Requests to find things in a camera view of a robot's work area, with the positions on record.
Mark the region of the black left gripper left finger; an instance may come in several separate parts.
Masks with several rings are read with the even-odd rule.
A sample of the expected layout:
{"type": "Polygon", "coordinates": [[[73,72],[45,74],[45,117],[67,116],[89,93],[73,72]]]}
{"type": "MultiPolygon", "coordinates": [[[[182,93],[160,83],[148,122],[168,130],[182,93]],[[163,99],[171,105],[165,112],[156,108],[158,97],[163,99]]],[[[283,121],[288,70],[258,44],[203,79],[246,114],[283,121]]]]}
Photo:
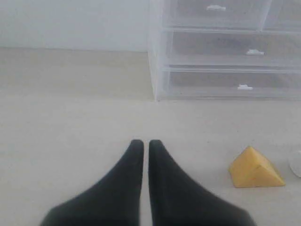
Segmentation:
{"type": "Polygon", "coordinates": [[[138,226],[143,178],[143,141],[135,139],[95,185],[54,208],[43,226],[138,226]]]}

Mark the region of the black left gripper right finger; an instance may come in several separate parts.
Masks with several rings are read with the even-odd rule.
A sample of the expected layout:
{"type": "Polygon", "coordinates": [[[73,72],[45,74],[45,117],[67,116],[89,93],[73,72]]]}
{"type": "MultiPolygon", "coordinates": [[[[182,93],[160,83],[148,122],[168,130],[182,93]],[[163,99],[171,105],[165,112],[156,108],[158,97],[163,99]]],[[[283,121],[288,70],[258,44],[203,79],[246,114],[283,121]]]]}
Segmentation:
{"type": "Polygon", "coordinates": [[[254,226],[250,214],[206,190],[174,161],[160,140],[149,142],[149,193],[155,226],[254,226]]]}

